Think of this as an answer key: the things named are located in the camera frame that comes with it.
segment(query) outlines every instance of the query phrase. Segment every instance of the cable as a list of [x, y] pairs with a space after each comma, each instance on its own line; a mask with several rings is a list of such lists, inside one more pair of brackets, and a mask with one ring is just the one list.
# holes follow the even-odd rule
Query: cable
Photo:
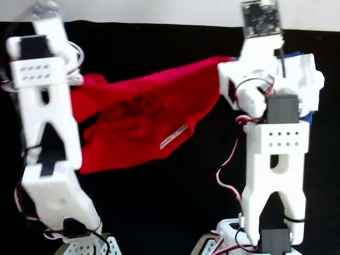
[[220, 231], [217, 230], [210, 230], [211, 235], [218, 235], [220, 236]]
[[15, 201], [16, 207], [17, 207], [18, 211], [20, 212], [20, 214], [25, 218], [27, 223], [28, 223], [28, 220], [40, 221], [40, 219], [38, 217], [29, 216], [29, 215], [26, 214], [26, 212], [24, 210], [24, 207], [23, 207], [23, 202], [22, 202], [22, 185], [21, 185], [21, 182], [22, 182], [22, 177], [23, 177], [23, 174], [24, 174], [24, 171], [25, 171], [25, 167], [26, 167], [26, 158], [27, 158], [28, 151], [30, 149], [39, 148], [40, 146], [41, 145], [38, 144], [38, 145], [35, 145], [35, 146], [32, 146], [32, 147], [25, 148], [23, 150], [22, 172], [21, 172], [20, 179], [18, 180], [18, 182], [17, 182], [17, 184], [16, 184], [16, 186], [14, 188], [14, 201]]
[[216, 252], [221, 247], [223, 242], [224, 242], [224, 238], [221, 238], [220, 240], [218, 240], [218, 242], [216, 243], [215, 247], [209, 252], [209, 255], [214, 254], [214, 252]]
[[280, 51], [280, 59], [281, 59], [281, 65], [282, 65], [282, 76], [283, 78], [286, 78], [285, 52], [283, 51], [283, 47], [281, 47], [279, 51]]
[[245, 247], [245, 245], [240, 245], [239, 244], [239, 242], [238, 242], [238, 240], [237, 240], [237, 235], [239, 234], [239, 232], [241, 231], [241, 228], [239, 228], [238, 230], [237, 230], [237, 232], [236, 232], [236, 234], [235, 234], [235, 242], [236, 242], [236, 244], [242, 249], [242, 250], [244, 250], [244, 251], [246, 251], [246, 252], [249, 252], [249, 253], [256, 253], [256, 252], [258, 252], [259, 250], [256, 248], [256, 249], [254, 249], [254, 250], [248, 250], [248, 249], [246, 249]]
[[[250, 244], [245, 244], [243, 247], [250, 247], [250, 246], [251, 246]], [[236, 249], [239, 249], [239, 248], [241, 248], [239, 245], [235, 245], [235, 246], [217, 251], [217, 252], [213, 253], [212, 255], [222, 255], [222, 254], [225, 254], [225, 253], [228, 254], [230, 251], [233, 251], [233, 250], [236, 250]]]
[[235, 100], [236, 100], [236, 105], [239, 109], [240, 105], [239, 105], [239, 99], [237, 97], [237, 90], [240, 88], [241, 85], [244, 85], [246, 82], [248, 81], [254, 81], [254, 80], [260, 80], [260, 81], [264, 81], [265, 83], [267, 83], [269, 85], [269, 88], [264, 92], [266, 95], [271, 93], [274, 89], [274, 83], [275, 83], [275, 79], [273, 76], [269, 75], [270, 78], [273, 79], [273, 82], [269, 82], [268, 80], [264, 79], [264, 78], [260, 78], [260, 77], [253, 77], [253, 78], [248, 78], [245, 79], [244, 81], [242, 81], [241, 83], [239, 83], [236, 87], [235, 87]]
[[106, 255], [109, 255], [110, 253], [110, 244], [108, 243], [108, 241], [102, 237], [102, 235], [99, 235], [96, 231], [91, 231], [93, 235], [95, 235], [96, 237], [98, 237], [99, 239], [101, 239], [107, 246], [107, 250], [106, 250]]
[[241, 213], [243, 214], [242, 199], [241, 199], [241, 196], [240, 196], [239, 192], [237, 191], [237, 189], [236, 189], [235, 187], [233, 187], [233, 186], [231, 186], [231, 185], [224, 184], [224, 183], [220, 180], [220, 178], [219, 178], [219, 174], [220, 174], [221, 170], [222, 170], [225, 166], [227, 166], [227, 165], [229, 164], [229, 162], [232, 160], [232, 158], [234, 157], [234, 154], [235, 154], [235, 150], [236, 150], [238, 141], [239, 141], [239, 139], [237, 138], [236, 141], [235, 141], [234, 148], [233, 148], [233, 150], [232, 150], [232, 152], [231, 152], [229, 158], [227, 159], [226, 162], [224, 162], [224, 163], [222, 164], [222, 166], [221, 166], [221, 167], [219, 168], [219, 170], [217, 171], [217, 173], [216, 173], [216, 181], [217, 181], [217, 183], [218, 183], [220, 186], [222, 186], [222, 187], [224, 187], [224, 188], [227, 188], [227, 189], [233, 191], [233, 193], [234, 193], [235, 196], [236, 196], [237, 201], [238, 201], [239, 204], [240, 204]]
[[79, 59], [77, 61], [77, 64], [76, 64], [76, 67], [74, 67], [73, 69], [67, 71], [67, 74], [70, 75], [72, 74], [73, 72], [75, 72], [80, 66], [81, 64], [84, 62], [84, 59], [85, 59], [85, 54], [84, 54], [84, 51], [83, 49], [78, 46], [77, 44], [75, 44], [74, 42], [71, 42], [71, 41], [68, 41], [68, 43], [73, 47], [75, 48], [78, 53], [79, 53]]

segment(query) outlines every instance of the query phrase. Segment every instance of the white wall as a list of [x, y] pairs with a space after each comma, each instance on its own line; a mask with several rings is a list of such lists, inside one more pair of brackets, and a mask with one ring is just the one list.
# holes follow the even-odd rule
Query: white wall
[[[0, 0], [0, 20], [13, 20], [34, 0]], [[241, 27], [240, 0], [59, 0], [66, 21]], [[340, 0], [279, 0], [285, 29], [340, 31]]]

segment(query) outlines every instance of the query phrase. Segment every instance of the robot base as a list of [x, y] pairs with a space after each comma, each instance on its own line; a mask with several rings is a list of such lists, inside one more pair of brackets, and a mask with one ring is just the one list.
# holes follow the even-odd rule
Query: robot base
[[[237, 230], [232, 227], [232, 224], [238, 224], [238, 223], [239, 223], [238, 219], [225, 219], [217, 225], [217, 230], [220, 231], [221, 236], [224, 238], [224, 243], [221, 246], [221, 249], [236, 245], [235, 235], [236, 235]], [[237, 240], [239, 241], [240, 244], [250, 244], [250, 241], [244, 232], [239, 232], [239, 234], [237, 235]], [[210, 246], [211, 246], [211, 242], [207, 242], [206, 246], [202, 249], [202, 252], [199, 255], [206, 255], [207, 254], [206, 251], [209, 249]], [[263, 255], [267, 253], [252, 253], [252, 254]], [[242, 249], [236, 249], [234, 251], [230, 251], [228, 255], [250, 255], [250, 253]], [[299, 253], [298, 251], [292, 248], [292, 252], [287, 253], [286, 255], [301, 255], [301, 253]]]
[[[119, 246], [116, 242], [116, 239], [113, 236], [109, 236], [107, 238], [108, 243], [110, 244], [110, 252], [109, 255], [122, 255]], [[102, 243], [99, 239], [96, 243], [92, 242], [72, 242], [70, 243], [69, 247], [63, 253], [63, 255], [94, 255], [95, 250], [94, 246], [96, 247], [96, 251], [100, 250], [100, 252], [96, 252], [98, 255], [105, 255], [107, 246], [106, 244]]]

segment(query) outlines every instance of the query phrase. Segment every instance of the white plastic part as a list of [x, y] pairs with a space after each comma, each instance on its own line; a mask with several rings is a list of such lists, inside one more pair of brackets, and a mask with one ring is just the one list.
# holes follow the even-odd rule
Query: white plastic part
[[216, 244], [217, 242], [215, 239], [208, 240], [208, 242], [206, 243], [205, 247], [203, 248], [202, 252], [199, 255], [209, 255]]
[[[230, 106], [234, 110], [239, 109], [236, 101], [230, 98], [230, 93], [232, 93], [232, 91], [229, 91], [230, 81], [234, 86], [237, 86], [243, 80], [254, 77], [254, 71], [262, 70], [264, 73], [272, 74], [275, 78], [274, 89], [277, 94], [286, 94], [289, 91], [289, 93], [298, 95], [302, 106], [301, 117], [317, 111], [319, 107], [319, 91], [324, 87], [325, 78], [321, 72], [316, 70], [313, 54], [286, 58], [286, 79], [282, 77], [281, 61], [270, 56], [267, 59], [269, 65], [262, 63], [264, 59], [260, 56], [256, 58], [255, 63], [252, 65], [251, 62], [240, 62], [241, 60], [218, 64], [220, 94], [226, 98]], [[265, 98], [255, 89], [261, 85], [263, 85], [263, 82], [259, 80], [249, 81], [242, 84], [236, 93], [240, 108], [252, 117], [262, 116], [264, 112]]]
[[[74, 68], [78, 62], [77, 50], [68, 43], [61, 17], [55, 15], [50, 18], [35, 19], [32, 23], [38, 35], [47, 35], [53, 52], [66, 60], [66, 70]], [[83, 76], [79, 73], [79, 69], [68, 76], [68, 81], [70, 85], [83, 84]]]
[[[110, 252], [109, 255], [122, 255], [121, 250], [119, 249], [119, 246], [117, 244], [116, 239], [113, 236], [109, 236], [107, 238], [107, 241], [110, 245]], [[100, 255], [105, 255], [106, 254], [106, 250], [107, 250], [107, 246], [106, 244], [103, 244], [101, 246], [101, 253]]]
[[252, 84], [251, 87], [247, 87], [246, 84], [244, 86], [241, 85], [242, 87], [237, 90], [236, 95], [239, 99], [240, 109], [244, 110], [253, 118], [261, 118], [267, 105], [263, 94], [259, 92], [256, 86], [253, 86], [254, 82], [255, 81], [248, 82]]
[[65, 64], [60, 57], [12, 61], [15, 88], [41, 87], [66, 83]]
[[[303, 193], [304, 154], [309, 145], [309, 123], [248, 123], [246, 186], [242, 193], [244, 229], [253, 245], [260, 239], [259, 217], [269, 198], [278, 191], [285, 215], [304, 219], [306, 199]], [[270, 168], [270, 155], [279, 155], [278, 165]], [[286, 222], [293, 234], [293, 245], [303, 240], [304, 223]]]
[[[15, 49], [17, 46], [16, 39], [10, 38], [7, 41], [8, 49]], [[64, 142], [66, 159], [73, 169], [79, 169], [82, 156], [78, 125], [72, 114], [70, 88], [66, 82], [63, 60], [60, 57], [14, 60], [11, 62], [11, 70], [14, 86], [18, 88], [27, 147], [40, 143], [44, 126], [50, 123]], [[47, 104], [41, 97], [42, 86], [49, 95]], [[28, 160], [36, 161], [34, 153], [36, 150], [29, 152]]]
[[[238, 223], [238, 219], [225, 219], [218, 223], [216, 230], [220, 231], [221, 236], [224, 238], [224, 246], [226, 248], [232, 247], [236, 245], [235, 242], [235, 235], [236, 235], [236, 229], [233, 229], [230, 224], [231, 223]], [[249, 239], [247, 238], [247, 235], [244, 232], [239, 232], [237, 235], [237, 241], [241, 245], [245, 244], [251, 244]], [[250, 254], [259, 254], [259, 253], [248, 253], [242, 249], [236, 249], [233, 251], [230, 251], [228, 255], [250, 255]], [[287, 255], [301, 255], [296, 250], [292, 249], [292, 252], [287, 253]]]
[[[96, 240], [82, 240], [70, 243], [63, 255], [106, 255], [106, 244], [98, 240], [96, 236], [93, 236], [93, 238], [96, 238]], [[113, 236], [109, 236], [107, 241], [110, 245], [109, 255], [122, 255], [116, 239]]]
[[68, 161], [58, 161], [50, 176], [41, 176], [41, 164], [28, 165], [22, 185], [35, 203], [39, 218], [52, 230], [62, 229], [65, 216], [85, 224], [89, 230], [100, 226], [95, 207]]

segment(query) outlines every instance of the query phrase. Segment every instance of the blue object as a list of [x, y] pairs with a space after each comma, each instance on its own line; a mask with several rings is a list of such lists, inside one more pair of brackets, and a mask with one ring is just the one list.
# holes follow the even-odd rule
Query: blue object
[[310, 112], [310, 113], [309, 113], [308, 115], [306, 115], [305, 117], [300, 118], [300, 120], [306, 121], [306, 122], [309, 122], [309, 124], [312, 124], [312, 123], [313, 123], [313, 114], [314, 114], [314, 112]]

